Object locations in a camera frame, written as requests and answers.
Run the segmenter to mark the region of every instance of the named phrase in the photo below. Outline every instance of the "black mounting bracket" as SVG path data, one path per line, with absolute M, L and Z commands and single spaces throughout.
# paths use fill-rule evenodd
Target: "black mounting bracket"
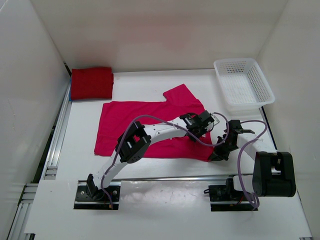
M 232 178 L 228 178 L 225 185 L 210 185 L 204 193 L 209 194 L 211 212 L 239 212 L 254 209 L 248 203 L 244 193 L 234 189 Z
M 120 185 L 110 185 L 105 188 L 113 202 L 111 207 L 107 195 L 101 189 L 91 196 L 86 182 L 81 181 L 76 189 L 73 209 L 118 210 L 120 188 Z

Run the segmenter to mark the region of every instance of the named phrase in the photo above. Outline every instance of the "red t-shirt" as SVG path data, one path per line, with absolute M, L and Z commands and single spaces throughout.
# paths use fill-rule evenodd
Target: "red t-shirt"
M 103 104 L 94 153 L 111 156 L 117 140 L 124 133 L 129 123 L 137 116 L 151 115 L 165 121 L 173 120 L 186 113 L 201 114 L 205 109 L 201 102 L 189 91 L 186 85 L 179 85 L 163 93 L 166 101 L 112 101 Z M 140 118 L 141 124 L 158 124 L 151 118 Z M 200 138 L 202 142 L 212 144 L 210 133 Z M 185 137 L 175 137 L 152 144 L 146 151 L 145 158 L 188 158 L 208 161 L 214 148 L 203 146 Z

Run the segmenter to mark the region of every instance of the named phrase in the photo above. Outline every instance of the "white table surface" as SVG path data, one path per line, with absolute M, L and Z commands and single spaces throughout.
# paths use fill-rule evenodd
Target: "white table surface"
M 73 209 L 77 181 L 42 180 L 25 233 L 35 240 L 299 240 L 311 237 L 298 195 L 258 211 L 211 212 L 205 181 L 122 181 L 119 210 Z
M 210 112 L 225 110 L 214 70 L 130 72 L 114 74 L 113 100 L 165 101 L 162 93 L 186 84 Z M 262 197 L 259 211 L 211 212 L 203 190 L 206 181 L 121 182 L 117 211 L 74 210 L 78 180 L 97 171 L 106 158 L 94 155 L 103 103 L 84 101 L 72 104 L 56 180 L 41 180 L 25 233 L 35 240 L 119 239 L 237 239 L 298 240 L 311 237 L 298 194 L 292 198 Z M 257 110 L 241 120 L 258 119 Z M 259 133 L 264 126 L 248 123 Z M 216 142 L 223 133 L 221 119 L 211 134 Z M 263 136 L 272 146 L 268 134 Z M 230 175 L 237 173 L 238 151 L 228 161 L 203 162 L 194 159 L 144 158 L 125 167 L 117 178 L 154 178 Z M 254 161 L 243 154 L 242 169 L 252 173 Z
M 231 119 L 225 109 L 214 69 L 115 73 L 112 100 L 161 102 L 166 100 L 163 92 L 180 84 L 185 84 L 206 110 L 222 113 Z M 88 174 L 95 173 L 104 164 L 106 157 L 94 155 L 94 148 L 102 106 L 108 102 L 110 101 L 92 100 L 72 103 L 56 180 L 85 180 Z M 224 120 L 219 116 L 218 118 L 220 123 L 211 132 L 214 143 L 226 128 Z M 262 116 L 257 110 L 251 115 L 233 119 L 262 120 Z M 243 127 L 252 129 L 257 134 L 264 129 L 261 123 L 246 123 Z M 273 146 L 268 133 L 262 138 L 265 143 Z M 239 150 L 232 152 L 228 161 L 218 162 L 185 158 L 143 158 L 126 166 L 116 179 L 236 174 L 238 152 Z M 254 161 L 246 153 L 242 155 L 241 161 L 242 172 L 252 173 Z

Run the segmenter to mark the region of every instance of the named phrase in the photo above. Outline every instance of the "folded red cloth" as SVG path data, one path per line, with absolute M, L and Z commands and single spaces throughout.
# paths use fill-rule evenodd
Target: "folded red cloth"
M 111 67 L 72 69 L 71 100 L 111 99 L 114 75 Z

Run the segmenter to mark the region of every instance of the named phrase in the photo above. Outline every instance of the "white plastic basket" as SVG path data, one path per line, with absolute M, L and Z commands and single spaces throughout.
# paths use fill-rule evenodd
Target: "white plastic basket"
M 275 101 L 275 96 L 253 58 L 226 58 L 214 63 L 226 108 L 232 112 L 256 110 Z

